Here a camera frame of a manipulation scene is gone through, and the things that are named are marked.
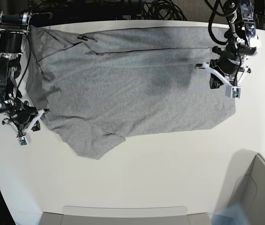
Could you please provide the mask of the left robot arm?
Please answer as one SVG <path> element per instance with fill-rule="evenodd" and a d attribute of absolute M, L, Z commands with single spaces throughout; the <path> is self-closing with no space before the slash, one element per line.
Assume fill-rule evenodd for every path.
<path fill-rule="evenodd" d="M 237 74 L 245 71 L 243 63 L 248 57 L 257 54 L 260 41 L 256 32 L 256 23 L 253 19 L 253 7 L 249 0 L 228 0 L 222 5 L 222 12 L 218 12 L 221 2 L 217 0 L 212 6 L 205 1 L 212 10 L 208 21 L 208 33 L 217 44 L 212 52 L 219 55 L 216 60 L 210 61 L 210 67 L 217 71 L 229 84 L 237 85 Z M 225 17 L 229 30 L 224 33 L 226 41 L 218 40 L 212 24 L 215 16 Z"/>

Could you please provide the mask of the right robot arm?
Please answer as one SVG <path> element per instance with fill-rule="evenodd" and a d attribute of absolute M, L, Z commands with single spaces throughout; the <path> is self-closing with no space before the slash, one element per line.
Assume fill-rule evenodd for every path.
<path fill-rule="evenodd" d="M 3 124 L 13 123 L 17 128 L 18 138 L 23 138 L 29 131 L 39 130 L 38 120 L 45 110 L 37 110 L 22 102 L 18 77 L 23 78 L 20 59 L 25 50 L 32 17 L 30 9 L 14 15 L 0 11 L 0 113 L 7 116 Z"/>

